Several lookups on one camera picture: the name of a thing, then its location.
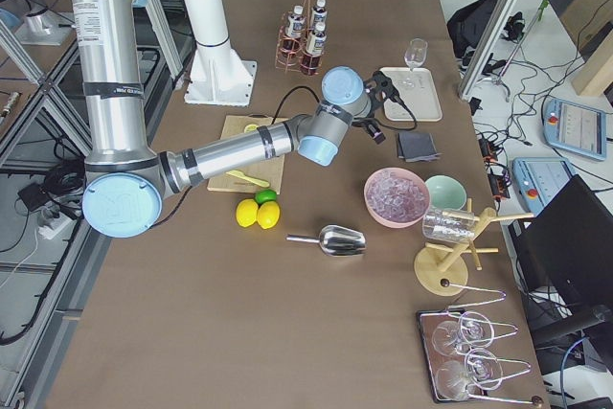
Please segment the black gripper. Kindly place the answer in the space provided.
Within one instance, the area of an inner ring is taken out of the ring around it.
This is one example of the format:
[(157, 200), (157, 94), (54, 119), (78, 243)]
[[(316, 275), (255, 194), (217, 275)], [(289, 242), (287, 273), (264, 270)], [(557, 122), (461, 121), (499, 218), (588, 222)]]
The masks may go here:
[(365, 92), (370, 101), (368, 117), (373, 117), (376, 111), (383, 107), (384, 103), (390, 98), (390, 95), (394, 93), (396, 88), (392, 80), (379, 70), (374, 71), (372, 76), (364, 80), (363, 83)]

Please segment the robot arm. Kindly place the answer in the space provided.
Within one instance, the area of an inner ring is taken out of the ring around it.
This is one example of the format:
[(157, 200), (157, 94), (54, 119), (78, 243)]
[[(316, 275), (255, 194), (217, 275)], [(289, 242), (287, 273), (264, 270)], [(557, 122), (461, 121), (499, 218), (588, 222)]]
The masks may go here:
[(392, 98), (382, 73), (363, 80), (335, 67), (322, 80), (313, 115), (298, 115), (178, 153), (153, 151), (146, 134), (133, 19), (134, 0), (71, 0), (92, 148), (85, 160), (82, 211), (113, 238), (151, 228), (166, 197), (228, 170), (297, 151), (318, 165), (331, 163), (351, 126), (367, 126)]

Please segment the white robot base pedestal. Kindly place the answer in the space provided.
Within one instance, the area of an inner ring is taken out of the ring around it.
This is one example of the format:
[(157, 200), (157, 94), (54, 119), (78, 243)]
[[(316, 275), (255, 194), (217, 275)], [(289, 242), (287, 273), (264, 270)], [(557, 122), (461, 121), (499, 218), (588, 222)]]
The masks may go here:
[(257, 63), (232, 48), (222, 0), (184, 0), (196, 50), (185, 101), (245, 107), (250, 103)]

